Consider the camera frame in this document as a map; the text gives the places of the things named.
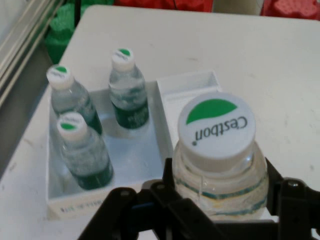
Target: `white plastic tray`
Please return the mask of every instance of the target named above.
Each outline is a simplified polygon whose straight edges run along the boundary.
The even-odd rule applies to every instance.
[[[179,140],[178,118],[183,107],[195,97],[209,93],[221,92],[215,72],[199,71],[157,79],[164,115],[174,148]]]
[[[162,110],[155,103],[160,97],[155,82],[146,84],[150,119],[147,132],[136,138],[125,138],[118,131],[114,110],[109,98],[109,90],[90,93],[96,106],[110,160],[114,169],[111,184],[95,190],[82,190],[73,179],[61,160],[57,146],[57,132],[51,127],[48,134],[46,200],[51,217],[72,218],[92,213],[98,209],[113,188],[131,187],[136,191],[148,180],[160,179],[163,174],[164,160],[172,155],[167,144],[163,126]],[[54,126],[56,116],[50,108],[50,125]]]
[[[55,144],[59,139],[55,128],[49,129],[46,200],[52,213],[50,217],[64,219],[95,212],[113,188],[130,187],[139,191],[144,182],[160,179],[164,161],[172,157],[178,141],[177,125],[182,108],[196,96],[221,88],[213,71],[203,71],[147,82],[146,90],[149,126],[147,132],[137,138],[125,138],[117,130],[108,89],[90,93],[114,169],[112,183],[104,188],[85,191],[78,186],[61,160],[59,146]],[[54,126],[57,119],[51,107],[49,114],[50,126]]]

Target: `plastic water bottle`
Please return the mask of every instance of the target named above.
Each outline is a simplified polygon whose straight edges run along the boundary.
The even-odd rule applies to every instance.
[[[212,220],[259,218],[269,180],[255,133],[254,114],[240,98],[221,92],[194,98],[178,120],[176,190]]]
[[[115,117],[122,128],[132,131],[146,125],[149,109],[145,79],[131,50],[118,49],[112,55],[109,89]]]
[[[63,161],[79,186],[85,190],[106,186],[114,171],[102,137],[77,112],[61,115],[57,128]]]
[[[85,122],[100,135],[102,126],[88,91],[64,66],[53,65],[46,73],[52,87],[51,104],[57,116],[67,112],[80,113]]]

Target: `bottle label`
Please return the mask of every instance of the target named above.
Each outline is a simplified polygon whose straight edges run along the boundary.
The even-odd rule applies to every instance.
[[[84,119],[81,115],[70,112],[60,117],[60,126],[65,131],[74,131],[84,124]]]
[[[118,124],[126,129],[137,129],[143,126],[149,119],[148,101],[134,110],[124,110],[112,103]]]
[[[80,113],[87,124],[89,124],[89,122],[91,122],[94,119],[95,114],[97,112],[90,97],[87,98],[85,104],[78,104],[72,111]]]

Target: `table surface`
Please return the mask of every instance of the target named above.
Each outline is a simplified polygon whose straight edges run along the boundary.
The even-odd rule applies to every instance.
[[[105,88],[111,53],[129,47],[146,81],[215,70],[256,117],[256,140],[283,176],[320,190],[320,24],[259,16],[89,8],[61,60],[88,90]],[[45,92],[0,182],[0,239],[77,239],[91,215],[48,220]],[[150,233],[140,239],[151,239]]]

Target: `bottle cap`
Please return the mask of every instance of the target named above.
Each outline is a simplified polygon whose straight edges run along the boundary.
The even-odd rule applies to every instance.
[[[112,67],[119,72],[128,72],[135,67],[134,54],[130,49],[120,48],[112,54]]]
[[[225,172],[252,154],[256,121],[249,106],[228,93],[191,100],[178,119],[183,159],[200,171]]]
[[[67,112],[61,115],[57,128],[62,138],[71,142],[82,140],[88,131],[84,118],[77,112]]]
[[[68,89],[74,83],[75,78],[72,76],[70,70],[65,66],[53,65],[46,72],[48,81],[56,90]]]

